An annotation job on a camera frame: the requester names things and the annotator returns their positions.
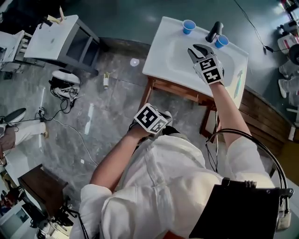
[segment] blue paper cup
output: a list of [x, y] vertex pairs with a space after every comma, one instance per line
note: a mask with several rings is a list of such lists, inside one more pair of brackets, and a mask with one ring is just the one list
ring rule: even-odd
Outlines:
[[190, 32], [192, 32], [192, 30], [194, 30], [195, 28], [196, 28], [195, 22], [191, 20], [183, 21], [183, 32], [185, 34], [190, 34]]
[[229, 40], [225, 35], [217, 36], [217, 41], [215, 42], [215, 46], [217, 48], [221, 48], [223, 46], [227, 46], [229, 44]]

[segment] white shoe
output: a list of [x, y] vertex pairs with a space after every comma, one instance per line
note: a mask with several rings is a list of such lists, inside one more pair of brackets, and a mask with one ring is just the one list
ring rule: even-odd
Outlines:
[[281, 81], [282, 81], [283, 79], [280, 79], [280, 80], [278, 80], [278, 85], [279, 85], [279, 88], [280, 88], [280, 93], [281, 93], [281, 96], [283, 97], [283, 98], [286, 98], [286, 91], [282, 88], [282, 86], [281, 86]]
[[289, 75], [286, 75], [284, 73], [284, 71], [282, 70], [281, 66], [279, 66], [278, 71], [279, 71], [280, 74], [282, 74], [284, 76], [284, 78], [289, 78]]
[[172, 115], [169, 111], [165, 111], [164, 114], [168, 115], [170, 117], [170, 121], [168, 123], [168, 126], [172, 126]]

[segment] sink basin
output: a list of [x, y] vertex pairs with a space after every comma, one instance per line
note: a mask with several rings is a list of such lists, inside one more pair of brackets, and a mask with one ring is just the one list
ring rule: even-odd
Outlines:
[[205, 40], [207, 30], [196, 27], [189, 35], [182, 31], [182, 21], [163, 17], [146, 59], [143, 74], [171, 81], [212, 97], [210, 87], [195, 73], [187, 52], [191, 48], [198, 57], [202, 54], [193, 44], [213, 48], [224, 68], [224, 85], [239, 107], [244, 90], [248, 53], [230, 43], [217, 49]]

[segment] faucet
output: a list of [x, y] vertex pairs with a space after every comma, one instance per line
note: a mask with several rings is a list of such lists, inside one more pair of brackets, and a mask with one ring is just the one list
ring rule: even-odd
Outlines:
[[209, 34], [206, 36], [206, 41], [207, 42], [212, 42], [216, 35], [221, 35], [222, 34], [222, 28], [223, 24], [220, 21], [217, 21], [212, 30], [209, 32]]

